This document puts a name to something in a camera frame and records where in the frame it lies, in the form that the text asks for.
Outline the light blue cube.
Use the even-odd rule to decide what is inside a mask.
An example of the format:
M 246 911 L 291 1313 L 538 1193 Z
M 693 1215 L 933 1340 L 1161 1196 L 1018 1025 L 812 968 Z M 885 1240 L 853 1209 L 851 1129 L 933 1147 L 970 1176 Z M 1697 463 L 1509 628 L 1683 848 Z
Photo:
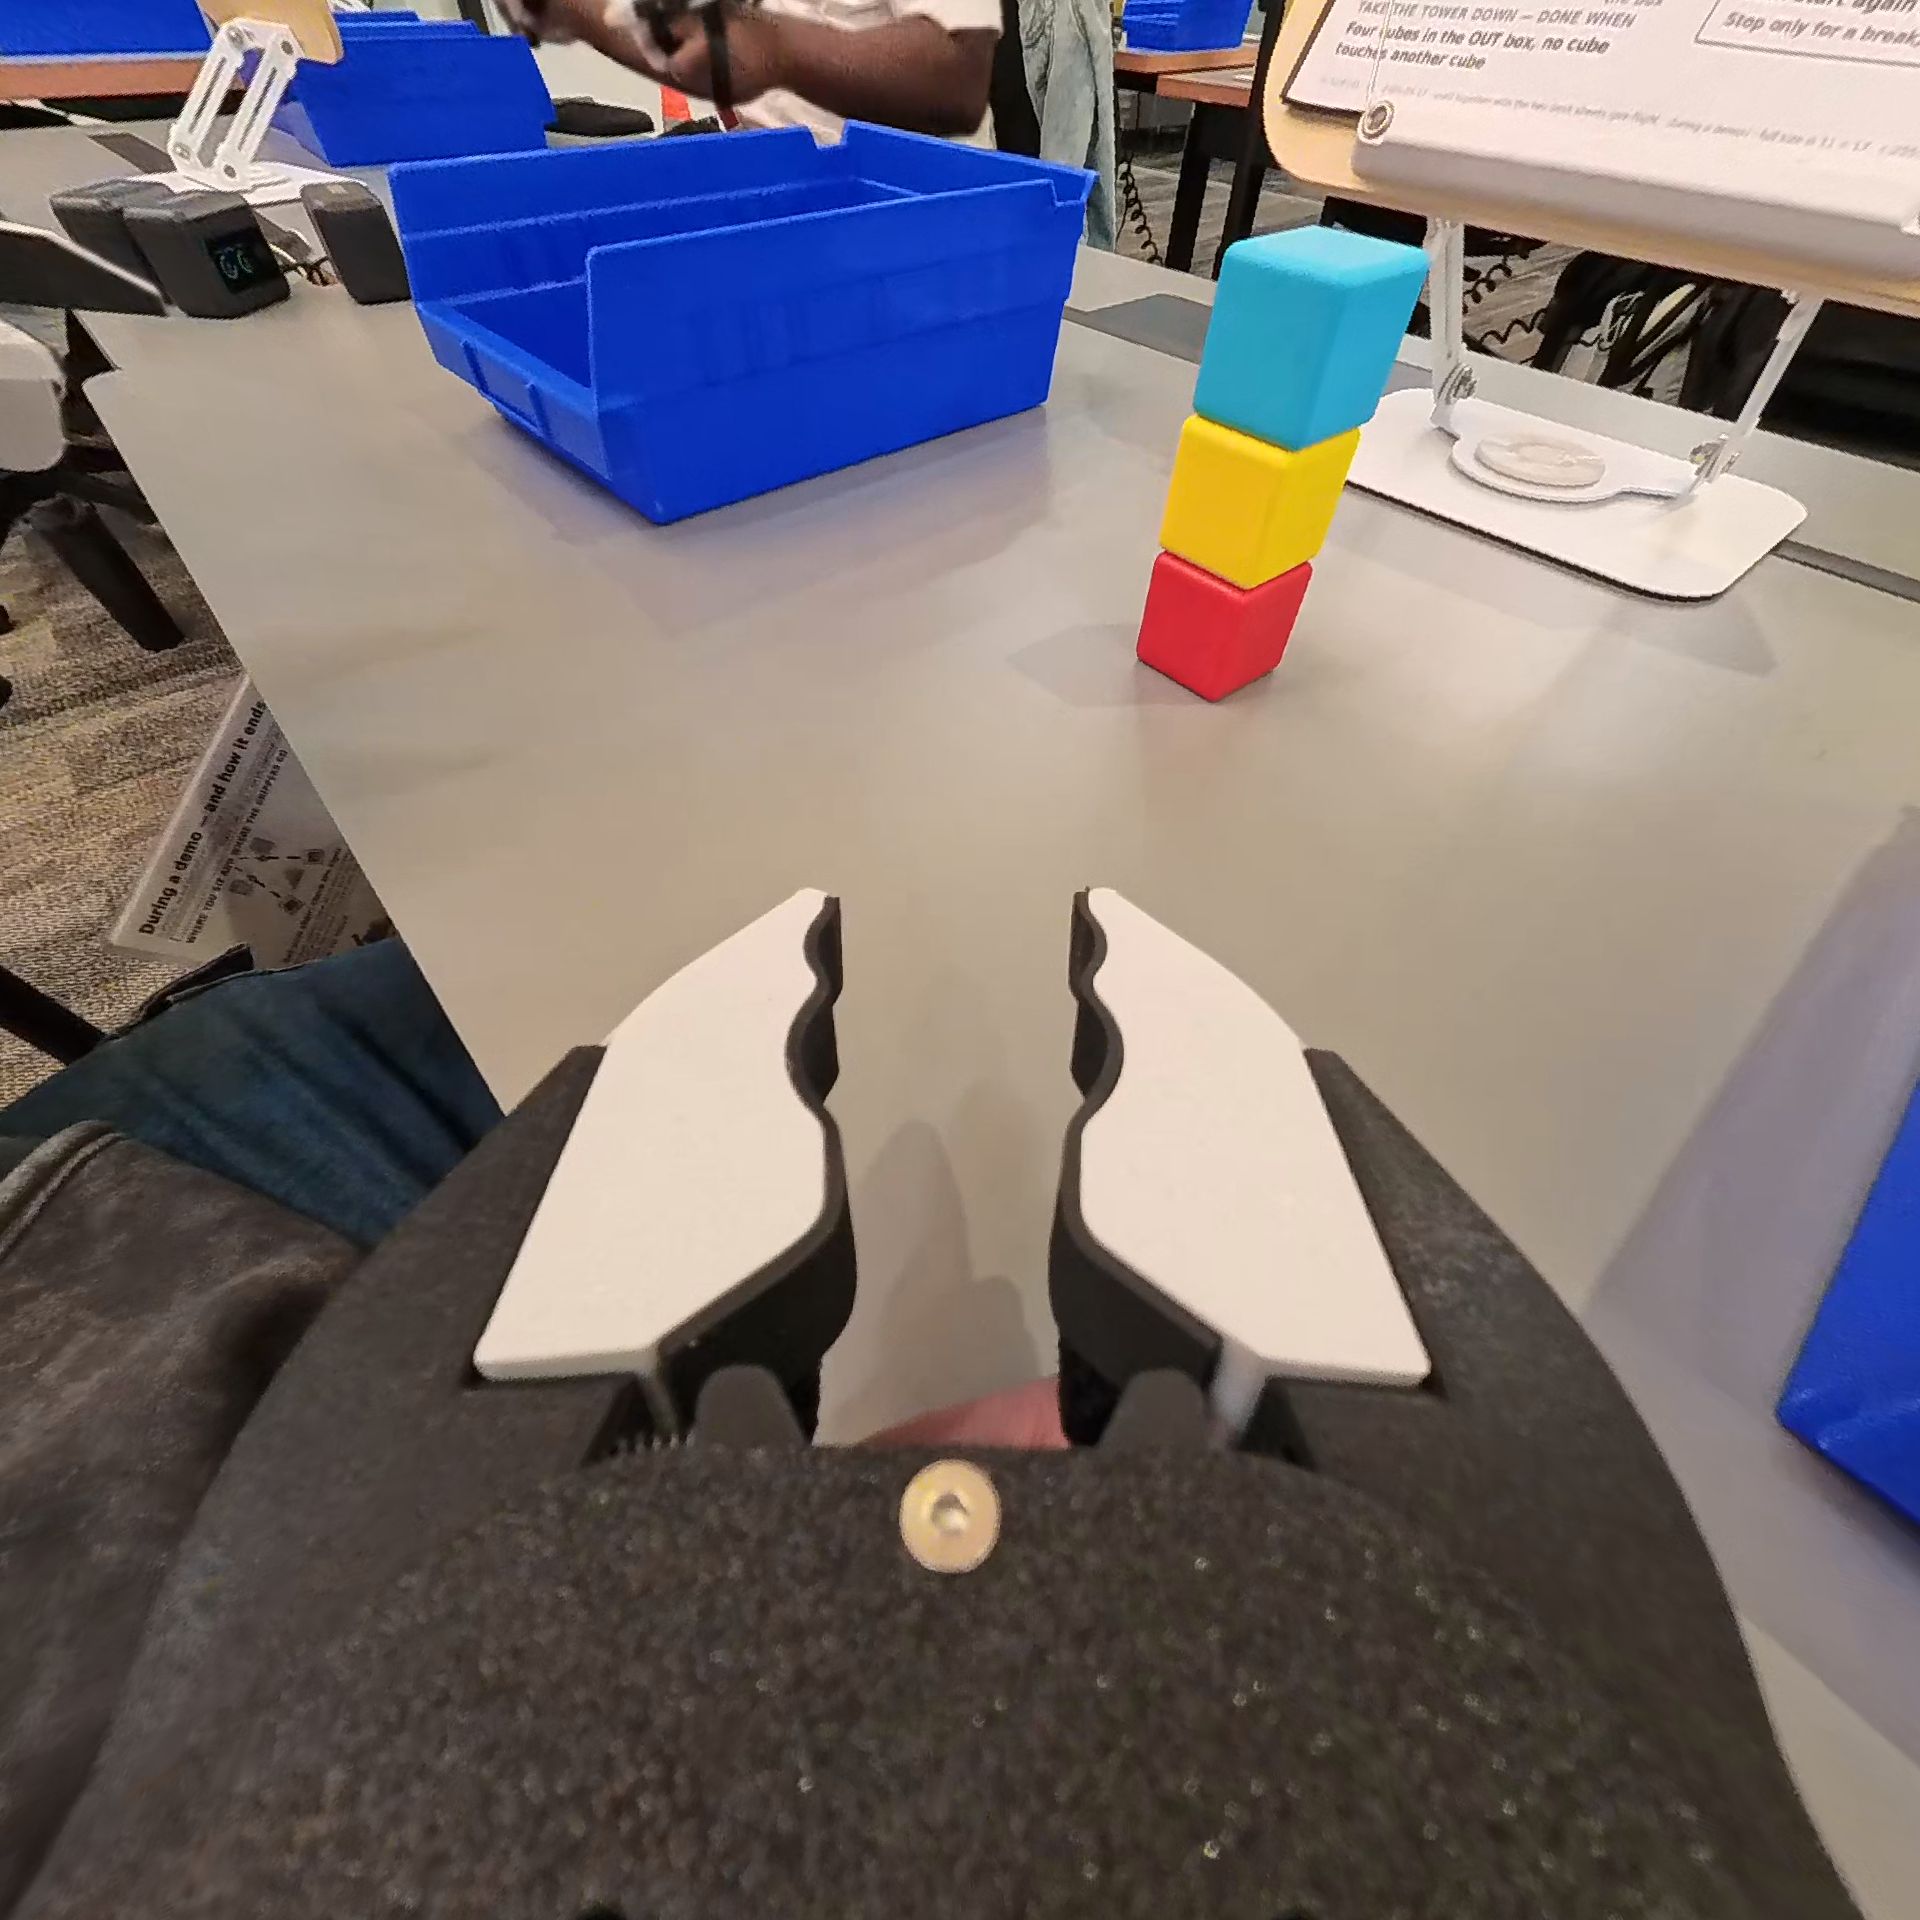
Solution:
M 1193 411 L 1284 451 L 1362 428 L 1427 276 L 1419 247 L 1341 229 L 1238 240 L 1220 260 Z

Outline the person's leg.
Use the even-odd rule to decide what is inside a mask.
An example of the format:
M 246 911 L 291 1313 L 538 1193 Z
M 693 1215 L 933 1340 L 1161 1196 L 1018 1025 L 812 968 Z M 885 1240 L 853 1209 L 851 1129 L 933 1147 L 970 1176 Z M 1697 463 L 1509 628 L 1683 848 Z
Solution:
M 97 1125 L 382 1243 L 502 1120 L 397 939 L 185 979 L 4 1105 L 4 1172 Z

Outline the red cube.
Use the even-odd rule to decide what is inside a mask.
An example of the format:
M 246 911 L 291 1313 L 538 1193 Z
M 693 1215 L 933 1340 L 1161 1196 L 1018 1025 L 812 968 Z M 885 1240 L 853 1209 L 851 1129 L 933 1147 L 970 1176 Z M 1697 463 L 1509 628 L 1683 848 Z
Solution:
M 1236 587 L 1161 551 L 1148 581 L 1137 659 L 1198 700 L 1220 704 L 1281 664 L 1309 582 L 1309 561 L 1257 587 Z

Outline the black power adapter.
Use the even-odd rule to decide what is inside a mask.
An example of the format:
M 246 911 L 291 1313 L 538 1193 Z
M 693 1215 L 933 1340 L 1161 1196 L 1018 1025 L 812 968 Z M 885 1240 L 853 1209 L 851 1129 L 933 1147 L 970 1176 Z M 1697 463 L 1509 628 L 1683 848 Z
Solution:
M 409 304 L 409 271 L 387 203 L 365 185 L 327 179 L 302 185 L 311 221 L 334 278 L 356 304 Z

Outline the yellow cube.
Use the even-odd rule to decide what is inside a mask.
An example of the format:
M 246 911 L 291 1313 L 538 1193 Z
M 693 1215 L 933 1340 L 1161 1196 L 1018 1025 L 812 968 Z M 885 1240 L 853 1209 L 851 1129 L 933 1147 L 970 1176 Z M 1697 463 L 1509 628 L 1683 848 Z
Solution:
M 1337 512 L 1361 430 L 1283 447 L 1189 416 L 1169 480 L 1158 549 L 1255 589 L 1311 561 Z

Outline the blue plastic bin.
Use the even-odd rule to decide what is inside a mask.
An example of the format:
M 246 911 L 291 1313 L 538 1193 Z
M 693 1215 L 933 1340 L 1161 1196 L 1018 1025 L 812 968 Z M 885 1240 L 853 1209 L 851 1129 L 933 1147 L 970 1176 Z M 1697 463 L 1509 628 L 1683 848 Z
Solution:
M 4 60 L 203 56 L 207 45 L 196 3 L 2 3 Z
M 1094 179 L 845 124 L 388 185 L 438 366 L 671 524 L 1042 407 Z
M 1917 1096 L 1865 1193 L 1777 1416 L 1842 1477 L 1917 1523 Z
M 337 13 L 343 56 L 302 62 L 275 128 L 337 169 L 539 153 L 554 100 L 533 48 L 463 17 Z
M 1241 45 L 1255 3 L 1124 3 L 1123 45 L 1149 54 L 1203 54 Z

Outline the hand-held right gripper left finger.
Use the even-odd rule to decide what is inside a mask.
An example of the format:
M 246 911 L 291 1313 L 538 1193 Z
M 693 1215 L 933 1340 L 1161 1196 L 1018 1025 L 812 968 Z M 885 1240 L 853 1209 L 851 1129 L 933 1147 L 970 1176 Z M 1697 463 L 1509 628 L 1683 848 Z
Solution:
M 806 887 L 610 1033 L 471 1352 L 494 1384 L 635 1382 L 655 1435 L 751 1367 L 818 1421 L 857 1299 L 835 1088 L 843 913 Z

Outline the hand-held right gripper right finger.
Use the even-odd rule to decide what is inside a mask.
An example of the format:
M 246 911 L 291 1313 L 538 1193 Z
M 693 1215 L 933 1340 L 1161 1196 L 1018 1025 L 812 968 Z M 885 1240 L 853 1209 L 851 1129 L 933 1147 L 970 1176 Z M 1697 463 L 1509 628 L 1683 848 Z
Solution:
M 1076 1103 L 1046 1243 L 1061 1423 L 1169 1376 L 1231 1448 L 1427 1409 L 1433 1358 L 1294 1025 L 1113 887 L 1071 901 Z

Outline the printed paper sheet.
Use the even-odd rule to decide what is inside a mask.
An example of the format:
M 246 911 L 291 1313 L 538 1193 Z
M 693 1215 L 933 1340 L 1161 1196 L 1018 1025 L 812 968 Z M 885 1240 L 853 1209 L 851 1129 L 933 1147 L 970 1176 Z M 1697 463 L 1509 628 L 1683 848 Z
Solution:
M 318 788 L 251 681 L 219 727 L 130 888 L 107 941 L 198 966 L 246 951 L 298 968 L 394 936 Z

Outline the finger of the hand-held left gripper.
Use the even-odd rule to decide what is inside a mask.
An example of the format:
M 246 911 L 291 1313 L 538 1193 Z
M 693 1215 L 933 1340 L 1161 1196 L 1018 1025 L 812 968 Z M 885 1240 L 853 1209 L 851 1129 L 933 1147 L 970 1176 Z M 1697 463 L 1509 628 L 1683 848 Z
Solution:
M 141 271 L 75 241 L 63 230 L 2 221 L 2 305 L 162 317 L 170 302 Z
M 46 472 L 66 452 L 63 371 L 29 331 L 2 323 L 2 472 Z

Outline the wooden board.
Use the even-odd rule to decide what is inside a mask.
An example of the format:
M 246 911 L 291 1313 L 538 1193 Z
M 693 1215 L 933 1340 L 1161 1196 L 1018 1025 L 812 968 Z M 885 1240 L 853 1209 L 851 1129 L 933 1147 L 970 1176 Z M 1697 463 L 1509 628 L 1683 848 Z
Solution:
M 196 3 L 196 7 L 214 31 L 233 21 L 251 21 L 267 35 L 267 45 L 286 38 L 302 62 L 338 64 L 346 56 L 332 3 Z
M 1375 139 L 1390 124 L 1390 108 L 1348 117 L 1283 102 L 1284 76 L 1329 7 L 1287 11 L 1276 71 L 1262 84 L 1269 148 L 1309 187 L 1436 221 L 1501 229 L 1569 248 L 1916 317 L 1917 187 L 1916 230 L 1890 230 L 1796 203 L 1701 198 L 1660 185 L 1563 182 L 1563 196 L 1554 196 L 1554 180 L 1525 176 L 1515 163 L 1470 166 L 1427 150 L 1394 157 Z

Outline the printed instruction sheet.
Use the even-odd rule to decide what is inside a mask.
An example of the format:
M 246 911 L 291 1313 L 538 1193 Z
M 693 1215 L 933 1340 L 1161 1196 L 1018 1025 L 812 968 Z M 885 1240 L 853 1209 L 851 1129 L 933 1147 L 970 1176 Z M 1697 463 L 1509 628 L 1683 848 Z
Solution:
M 1916 3 L 1331 4 L 1281 87 L 1470 166 L 1916 230 Z

